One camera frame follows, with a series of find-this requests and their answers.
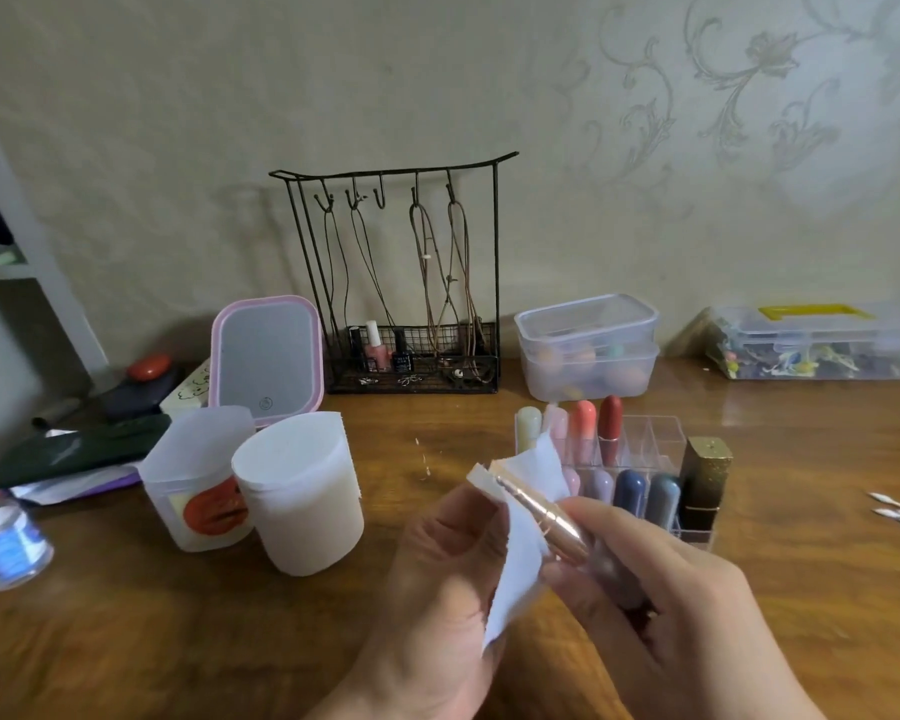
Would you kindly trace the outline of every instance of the red oval object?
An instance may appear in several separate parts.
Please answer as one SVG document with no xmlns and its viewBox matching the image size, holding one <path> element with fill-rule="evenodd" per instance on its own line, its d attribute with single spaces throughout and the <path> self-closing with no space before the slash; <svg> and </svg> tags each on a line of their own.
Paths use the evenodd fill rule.
<svg viewBox="0 0 900 720">
<path fill-rule="evenodd" d="M 155 353 L 140 361 L 133 362 L 126 370 L 126 375 L 134 381 L 153 381 L 158 376 L 167 374 L 173 360 L 165 353 Z"/>
</svg>

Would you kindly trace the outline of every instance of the wallpaper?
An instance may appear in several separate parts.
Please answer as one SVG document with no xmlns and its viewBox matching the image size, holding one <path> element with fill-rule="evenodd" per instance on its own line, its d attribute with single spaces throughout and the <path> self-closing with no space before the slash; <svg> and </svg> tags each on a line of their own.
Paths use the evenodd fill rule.
<svg viewBox="0 0 900 720">
<path fill-rule="evenodd" d="M 313 297 L 277 168 L 520 151 L 504 316 L 627 292 L 667 341 L 713 303 L 900 298 L 900 0 L 0 0 L 0 142 L 118 365 Z M 418 190 L 444 247 L 446 183 Z M 490 182 L 453 183 L 492 317 Z M 424 323 L 415 184 L 306 192 L 348 323 Z"/>
</svg>

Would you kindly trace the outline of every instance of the flower motif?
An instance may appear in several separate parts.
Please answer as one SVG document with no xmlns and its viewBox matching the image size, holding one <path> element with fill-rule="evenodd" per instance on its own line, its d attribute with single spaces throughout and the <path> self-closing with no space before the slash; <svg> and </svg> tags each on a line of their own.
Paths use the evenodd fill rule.
<svg viewBox="0 0 900 720">
<path fill-rule="evenodd" d="M 795 32 L 782 37 L 761 32 L 750 38 L 746 57 L 753 61 L 761 73 L 774 78 L 786 78 L 790 71 L 800 65 L 793 58 L 797 42 Z"/>
</svg>

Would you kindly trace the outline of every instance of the plastic box lid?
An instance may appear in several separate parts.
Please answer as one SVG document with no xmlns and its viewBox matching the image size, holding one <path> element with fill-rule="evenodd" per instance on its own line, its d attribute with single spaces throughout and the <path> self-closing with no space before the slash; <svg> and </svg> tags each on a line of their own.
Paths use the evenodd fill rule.
<svg viewBox="0 0 900 720">
<path fill-rule="evenodd" d="M 534 308 L 517 313 L 513 320 L 522 341 L 559 344 L 634 326 L 650 326 L 659 318 L 660 312 L 653 306 L 632 295 L 614 293 Z"/>
<path fill-rule="evenodd" d="M 900 344 L 900 303 L 895 302 L 720 307 L 711 313 L 728 337 L 744 344 Z"/>
</svg>

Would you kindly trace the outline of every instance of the wooden tabletop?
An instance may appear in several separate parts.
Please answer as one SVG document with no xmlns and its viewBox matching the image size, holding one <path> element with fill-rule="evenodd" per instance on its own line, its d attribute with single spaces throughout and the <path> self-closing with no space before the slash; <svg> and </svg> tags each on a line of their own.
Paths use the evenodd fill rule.
<svg viewBox="0 0 900 720">
<path fill-rule="evenodd" d="M 535 403 L 500 393 L 328 396 L 343 414 L 366 529 L 340 563 L 282 575 L 255 536 L 185 554 L 141 487 L 36 510 L 49 568 L 0 594 L 0 718 L 296 718 L 347 671 L 408 516 L 475 462 L 513 454 Z M 900 382 L 738 382 L 660 362 L 629 414 L 676 415 L 734 452 L 716 552 L 745 571 L 831 720 L 900 720 Z M 515 623 L 480 718 L 625 717 L 553 596 Z"/>
</svg>

